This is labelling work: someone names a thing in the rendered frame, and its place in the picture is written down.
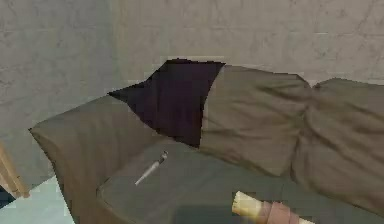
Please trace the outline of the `dark purple cushion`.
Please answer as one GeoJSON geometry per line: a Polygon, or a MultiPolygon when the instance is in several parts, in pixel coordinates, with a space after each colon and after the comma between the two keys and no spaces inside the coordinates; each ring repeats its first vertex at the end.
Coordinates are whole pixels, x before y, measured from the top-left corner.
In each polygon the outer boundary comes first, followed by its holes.
{"type": "Polygon", "coordinates": [[[205,102],[223,67],[216,61],[171,59],[145,81],[109,95],[157,133],[198,148],[205,102]]]}

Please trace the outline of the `olive grey sofa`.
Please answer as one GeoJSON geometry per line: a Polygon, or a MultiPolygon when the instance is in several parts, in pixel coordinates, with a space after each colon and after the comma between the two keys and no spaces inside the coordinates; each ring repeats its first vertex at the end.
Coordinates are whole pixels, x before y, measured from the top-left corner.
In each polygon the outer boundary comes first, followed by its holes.
{"type": "Polygon", "coordinates": [[[384,224],[384,83],[310,84],[224,65],[198,148],[157,133],[109,94],[31,135],[75,224],[252,224],[232,212],[237,191],[315,224],[384,224]]]}

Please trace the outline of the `cream rolled paper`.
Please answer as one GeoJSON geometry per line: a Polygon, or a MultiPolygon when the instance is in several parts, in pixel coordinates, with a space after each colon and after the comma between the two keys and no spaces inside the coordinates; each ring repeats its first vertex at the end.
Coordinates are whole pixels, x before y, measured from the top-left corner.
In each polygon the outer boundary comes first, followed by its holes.
{"type": "Polygon", "coordinates": [[[315,224],[301,218],[282,203],[260,201],[241,191],[237,191],[234,196],[232,212],[255,224],[315,224]]]}

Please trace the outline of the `light wooden furniture piece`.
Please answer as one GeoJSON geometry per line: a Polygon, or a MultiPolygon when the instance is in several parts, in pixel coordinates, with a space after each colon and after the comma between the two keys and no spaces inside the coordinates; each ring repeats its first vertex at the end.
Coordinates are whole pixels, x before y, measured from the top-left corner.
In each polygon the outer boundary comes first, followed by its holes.
{"type": "Polygon", "coordinates": [[[13,162],[0,143],[0,186],[15,198],[30,196],[29,190],[15,169],[13,162]]]}

